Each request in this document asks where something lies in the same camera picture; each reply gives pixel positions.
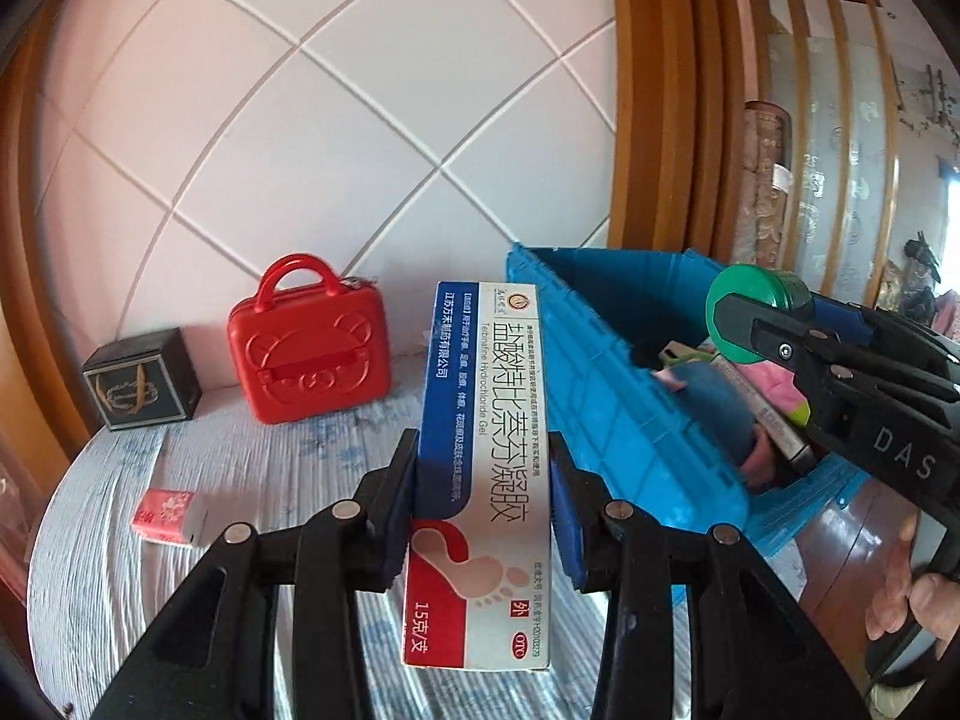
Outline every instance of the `table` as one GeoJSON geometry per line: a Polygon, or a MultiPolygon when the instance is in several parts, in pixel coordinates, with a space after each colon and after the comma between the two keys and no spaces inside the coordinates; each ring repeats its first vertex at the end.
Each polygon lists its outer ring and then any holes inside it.
{"type": "MultiPolygon", "coordinates": [[[[43,517],[28,585],[28,624],[37,678],[77,720],[96,703],[147,624],[200,560],[202,549],[140,541],[130,519],[147,487],[198,490],[209,504],[200,545],[232,522],[262,532],[306,522],[353,495],[368,470],[385,466],[421,418],[424,360],[395,361],[383,400],[289,425],[253,420],[238,389],[203,396],[191,422],[120,433],[102,430],[70,466],[43,517]]],[[[378,718],[580,720],[589,716],[606,620],[601,594],[576,593],[552,566],[551,666],[497,674],[412,669],[400,663],[402,577],[384,595],[360,594],[361,635],[378,718]]],[[[796,546],[774,558],[799,597],[805,576],[796,546]]],[[[689,712],[689,632],[675,610],[676,714],[689,712]]],[[[275,705],[291,714],[292,593],[277,613],[275,705]]]]}

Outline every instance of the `screw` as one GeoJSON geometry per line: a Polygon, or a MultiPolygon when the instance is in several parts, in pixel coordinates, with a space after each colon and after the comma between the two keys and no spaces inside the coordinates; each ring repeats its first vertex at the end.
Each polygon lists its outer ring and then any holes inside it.
{"type": "Polygon", "coordinates": [[[613,519],[630,519],[634,515],[634,507],[627,501],[611,501],[604,511],[613,519]]]}
{"type": "Polygon", "coordinates": [[[349,498],[333,504],[333,517],[337,519],[353,519],[357,514],[360,514],[360,504],[349,498]]]}
{"type": "Polygon", "coordinates": [[[224,531],[224,541],[227,544],[242,544],[253,535],[253,528],[246,522],[234,522],[224,531]]]}
{"type": "Polygon", "coordinates": [[[733,525],[717,525],[713,528],[713,537],[716,539],[717,543],[723,544],[723,546],[733,546],[738,541],[740,541],[740,531],[737,528],[734,528],[733,525]]]}

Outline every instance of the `terbinafine hydrochloride gel box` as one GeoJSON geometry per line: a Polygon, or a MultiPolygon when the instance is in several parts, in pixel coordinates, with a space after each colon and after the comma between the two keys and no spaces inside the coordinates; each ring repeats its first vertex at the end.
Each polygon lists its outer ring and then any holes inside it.
{"type": "Polygon", "coordinates": [[[536,287],[437,287],[403,661],[546,668],[550,482],[536,287]]]}

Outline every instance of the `red handle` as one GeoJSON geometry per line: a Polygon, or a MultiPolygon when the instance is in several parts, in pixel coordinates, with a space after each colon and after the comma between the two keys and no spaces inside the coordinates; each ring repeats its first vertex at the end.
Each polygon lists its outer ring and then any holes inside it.
{"type": "Polygon", "coordinates": [[[288,254],[286,257],[277,260],[260,279],[260,287],[256,291],[256,304],[253,311],[262,314],[270,311],[274,306],[274,294],[277,291],[277,284],[280,279],[291,274],[294,271],[313,271],[320,276],[320,284],[326,288],[326,293],[330,298],[335,295],[342,295],[347,288],[340,282],[337,274],[319,257],[312,254],[288,254]]]}

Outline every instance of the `human hand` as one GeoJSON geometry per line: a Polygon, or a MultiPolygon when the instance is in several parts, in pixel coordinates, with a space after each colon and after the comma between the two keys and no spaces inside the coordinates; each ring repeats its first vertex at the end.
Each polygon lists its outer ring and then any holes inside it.
{"type": "Polygon", "coordinates": [[[937,637],[939,658],[960,628],[960,584],[939,574],[925,574],[913,581],[910,550],[916,533],[914,515],[901,525],[899,539],[887,560],[884,586],[867,607],[867,636],[878,640],[901,630],[910,610],[917,622],[937,637]]]}

